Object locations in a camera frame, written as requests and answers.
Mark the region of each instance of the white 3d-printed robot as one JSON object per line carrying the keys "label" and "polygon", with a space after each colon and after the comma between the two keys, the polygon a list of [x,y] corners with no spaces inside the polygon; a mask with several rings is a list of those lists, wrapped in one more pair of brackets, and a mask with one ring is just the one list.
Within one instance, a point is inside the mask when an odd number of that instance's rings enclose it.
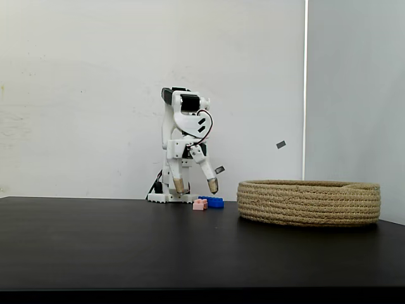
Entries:
{"label": "white 3d-printed robot", "polygon": [[164,87],[161,95],[165,101],[162,146],[166,153],[162,171],[149,191],[147,200],[159,203],[192,203],[196,200],[198,195],[190,194],[189,168],[192,160],[201,166],[209,190],[213,194],[217,193],[216,174],[224,171],[224,168],[213,170],[205,144],[213,126],[213,119],[208,112],[209,99],[181,87]]}

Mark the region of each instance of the blue lego brick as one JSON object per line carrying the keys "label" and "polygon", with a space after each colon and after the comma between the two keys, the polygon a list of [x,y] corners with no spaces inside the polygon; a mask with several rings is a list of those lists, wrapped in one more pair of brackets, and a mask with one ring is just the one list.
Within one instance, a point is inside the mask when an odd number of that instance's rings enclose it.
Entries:
{"label": "blue lego brick", "polygon": [[222,198],[212,198],[210,196],[199,196],[202,200],[207,200],[208,208],[223,208]]}

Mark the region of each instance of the gray wall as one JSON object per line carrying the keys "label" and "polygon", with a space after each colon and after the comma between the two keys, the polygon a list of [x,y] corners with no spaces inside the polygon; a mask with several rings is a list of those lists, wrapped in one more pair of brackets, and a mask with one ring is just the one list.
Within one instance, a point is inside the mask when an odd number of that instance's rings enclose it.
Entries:
{"label": "gray wall", "polygon": [[310,0],[305,179],[378,182],[405,224],[405,1]]}

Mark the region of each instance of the woven basket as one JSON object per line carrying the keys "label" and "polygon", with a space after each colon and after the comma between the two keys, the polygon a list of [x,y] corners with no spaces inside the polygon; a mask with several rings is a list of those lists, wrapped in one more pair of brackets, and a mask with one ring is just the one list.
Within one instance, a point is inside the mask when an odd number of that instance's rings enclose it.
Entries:
{"label": "woven basket", "polygon": [[380,216],[380,185],[306,180],[248,180],[237,193],[241,217],[296,226],[361,226]]}

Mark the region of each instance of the wire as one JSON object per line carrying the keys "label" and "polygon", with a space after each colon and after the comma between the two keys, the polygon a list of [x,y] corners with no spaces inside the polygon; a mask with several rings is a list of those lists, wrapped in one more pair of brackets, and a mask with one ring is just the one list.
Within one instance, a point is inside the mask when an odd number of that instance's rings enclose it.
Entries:
{"label": "wire", "polygon": [[213,117],[211,116],[211,114],[209,114],[209,112],[207,110],[200,109],[200,110],[197,111],[197,115],[200,114],[200,112],[205,112],[205,113],[208,114],[209,119],[211,120],[211,126],[209,127],[209,130],[208,130],[207,134],[205,134],[205,136],[201,140],[199,140],[198,142],[196,142],[194,144],[188,145],[187,147],[197,146],[197,145],[201,144],[203,141],[205,141],[205,138],[208,137],[208,134],[211,132],[211,129],[213,128],[214,121],[213,121]]}

